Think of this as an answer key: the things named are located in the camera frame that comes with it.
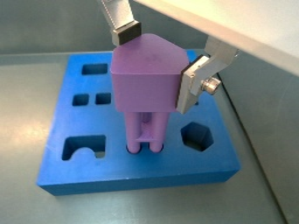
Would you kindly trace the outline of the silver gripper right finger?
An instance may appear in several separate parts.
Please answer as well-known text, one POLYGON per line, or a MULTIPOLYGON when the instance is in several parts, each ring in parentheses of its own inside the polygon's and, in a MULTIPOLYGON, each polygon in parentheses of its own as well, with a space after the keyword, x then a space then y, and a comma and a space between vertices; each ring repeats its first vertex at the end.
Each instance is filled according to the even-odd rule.
POLYGON ((195 105, 203 92, 214 95, 221 81, 214 75, 234 61, 239 53, 235 46, 209 36, 205 52, 182 70, 182 86, 177 102, 177 110, 185 114, 195 105))

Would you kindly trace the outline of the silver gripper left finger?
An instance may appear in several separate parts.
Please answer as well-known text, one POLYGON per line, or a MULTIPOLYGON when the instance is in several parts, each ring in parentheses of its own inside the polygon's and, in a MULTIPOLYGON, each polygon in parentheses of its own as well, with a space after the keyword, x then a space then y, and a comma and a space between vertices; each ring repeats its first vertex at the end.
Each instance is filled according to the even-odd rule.
POLYGON ((129 0, 98 0, 103 11, 113 43, 122 46, 142 35, 142 24, 135 20, 129 0))

